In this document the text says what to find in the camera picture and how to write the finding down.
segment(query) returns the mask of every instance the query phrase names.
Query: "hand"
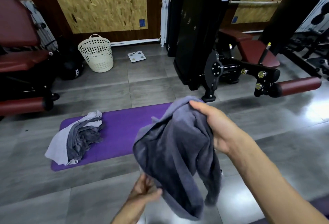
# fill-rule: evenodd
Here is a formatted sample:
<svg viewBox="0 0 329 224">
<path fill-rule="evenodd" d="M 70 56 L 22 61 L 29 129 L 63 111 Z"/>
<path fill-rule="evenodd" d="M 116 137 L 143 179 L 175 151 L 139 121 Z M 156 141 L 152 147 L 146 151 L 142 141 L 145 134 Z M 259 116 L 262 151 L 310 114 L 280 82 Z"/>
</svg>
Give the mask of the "hand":
<svg viewBox="0 0 329 224">
<path fill-rule="evenodd" d="M 237 141 L 248 136 L 219 109 L 196 101 L 190 101 L 190 105 L 207 116 L 214 134 L 214 147 L 224 154 L 228 155 Z"/>
<path fill-rule="evenodd" d="M 158 200 L 162 195 L 161 189 L 149 192 L 152 186 L 153 181 L 145 173 L 141 174 L 112 224 L 136 224 L 144 212 L 146 203 Z"/>
</svg>

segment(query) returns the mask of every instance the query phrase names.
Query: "perforated basket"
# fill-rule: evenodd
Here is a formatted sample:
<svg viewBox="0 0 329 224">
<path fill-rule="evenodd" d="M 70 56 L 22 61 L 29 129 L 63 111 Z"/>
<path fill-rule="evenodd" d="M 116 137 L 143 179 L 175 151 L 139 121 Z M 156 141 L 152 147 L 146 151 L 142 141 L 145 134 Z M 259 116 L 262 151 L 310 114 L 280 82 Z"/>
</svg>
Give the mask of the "perforated basket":
<svg viewBox="0 0 329 224">
<path fill-rule="evenodd" d="M 106 72 L 113 67 L 111 42 L 100 35 L 93 34 L 83 40 L 78 49 L 94 72 Z"/>
</svg>

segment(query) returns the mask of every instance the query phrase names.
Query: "red padded seat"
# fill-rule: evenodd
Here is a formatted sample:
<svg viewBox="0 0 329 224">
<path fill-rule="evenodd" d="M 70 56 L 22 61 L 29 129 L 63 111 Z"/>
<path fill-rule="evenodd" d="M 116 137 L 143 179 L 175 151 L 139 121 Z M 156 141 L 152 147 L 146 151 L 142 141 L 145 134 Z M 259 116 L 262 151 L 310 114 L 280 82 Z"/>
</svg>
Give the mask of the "red padded seat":
<svg viewBox="0 0 329 224">
<path fill-rule="evenodd" d="M 242 61 L 257 64 L 266 45 L 259 40 L 246 40 L 238 43 L 237 47 L 241 53 Z M 276 56 L 269 51 L 263 61 L 263 65 L 266 67 L 277 68 L 280 65 L 280 62 Z"/>
<path fill-rule="evenodd" d="M 22 51 L 12 52 L 0 56 L 0 73 L 1 72 L 18 72 L 29 70 L 35 64 L 38 64 L 48 58 L 49 51 Z"/>
<path fill-rule="evenodd" d="M 234 40 L 236 42 L 241 42 L 241 41 L 246 41 L 246 40 L 251 40 L 252 39 L 252 35 L 245 34 L 245 33 L 242 33 L 240 31 L 237 31 L 237 30 L 220 29 L 220 32 L 222 32 L 225 35 L 228 35 L 228 36 L 234 38 Z"/>
</svg>

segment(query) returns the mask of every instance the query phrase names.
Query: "gray towel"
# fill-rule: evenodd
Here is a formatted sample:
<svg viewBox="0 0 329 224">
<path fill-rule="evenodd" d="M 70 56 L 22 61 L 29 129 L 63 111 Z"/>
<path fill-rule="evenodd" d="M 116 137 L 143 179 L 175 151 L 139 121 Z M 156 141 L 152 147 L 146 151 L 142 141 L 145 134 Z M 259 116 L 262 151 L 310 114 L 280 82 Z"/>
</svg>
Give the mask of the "gray towel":
<svg viewBox="0 0 329 224">
<path fill-rule="evenodd" d="M 161 119 L 139 130 L 133 153 L 143 171 L 163 189 L 163 198 L 181 218 L 200 220 L 203 198 L 193 179 L 198 172 L 208 190 L 206 205 L 215 205 L 221 172 L 206 116 L 194 110 L 188 96 L 176 100 Z"/>
</svg>

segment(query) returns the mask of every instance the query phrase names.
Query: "purple yoga mat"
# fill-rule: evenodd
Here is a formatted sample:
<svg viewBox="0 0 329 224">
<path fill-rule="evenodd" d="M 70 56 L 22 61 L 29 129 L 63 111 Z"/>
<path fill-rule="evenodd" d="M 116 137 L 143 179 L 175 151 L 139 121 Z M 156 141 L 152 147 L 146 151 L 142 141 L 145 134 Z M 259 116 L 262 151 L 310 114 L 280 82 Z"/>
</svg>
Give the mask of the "purple yoga mat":
<svg viewBox="0 0 329 224">
<path fill-rule="evenodd" d="M 96 161 L 132 154 L 133 144 L 138 130 L 151 124 L 151 117 L 161 118 L 170 105 L 171 103 L 163 103 L 103 113 L 102 121 L 104 127 L 101 130 L 101 135 L 104 141 L 92 144 L 90 150 L 85 153 L 78 164 L 64 166 L 52 161 L 51 169 L 53 171 L 60 171 Z M 81 118 L 74 117 L 64 120 L 60 124 L 60 130 Z"/>
</svg>

